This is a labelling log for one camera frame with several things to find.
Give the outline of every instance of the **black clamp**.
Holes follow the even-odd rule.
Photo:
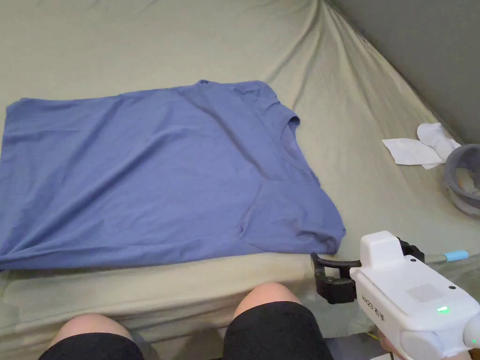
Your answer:
[[[404,255],[412,255],[421,262],[425,262],[425,254],[416,246],[410,245],[406,241],[400,240],[400,246]],[[312,253],[313,269],[315,271],[315,283],[317,293],[328,301],[329,304],[344,304],[354,302],[357,298],[357,290],[355,281],[350,277],[350,269],[360,267],[360,260],[357,261],[333,261],[320,258],[317,254]],[[340,271],[340,277],[327,276],[325,268],[330,267]]]

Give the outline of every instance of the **leg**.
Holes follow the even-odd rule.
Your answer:
[[[122,325],[99,314],[77,316],[54,337],[40,360],[143,360]]]
[[[257,286],[240,303],[233,318],[255,306],[276,301],[291,301],[300,304],[300,300],[285,286],[278,283],[266,283]]]
[[[117,334],[132,340],[127,329],[116,321],[100,314],[85,314],[74,317],[62,326],[58,334],[53,338],[49,347],[67,337],[88,333]]]
[[[313,314],[286,287],[256,287],[225,333],[223,360],[333,360]]]

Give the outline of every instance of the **white cloth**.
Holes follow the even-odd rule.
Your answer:
[[[439,122],[420,124],[417,136],[419,140],[402,138],[382,142],[392,154],[396,164],[422,165],[427,170],[444,164],[450,153],[460,146],[445,135]]]

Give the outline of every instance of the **white button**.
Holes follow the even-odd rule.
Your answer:
[[[402,331],[400,345],[415,360],[440,360],[443,357],[440,339],[429,331]]]

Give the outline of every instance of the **blue t-shirt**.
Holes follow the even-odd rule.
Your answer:
[[[259,81],[21,99],[3,135],[0,269],[335,253],[345,229],[298,124]]]

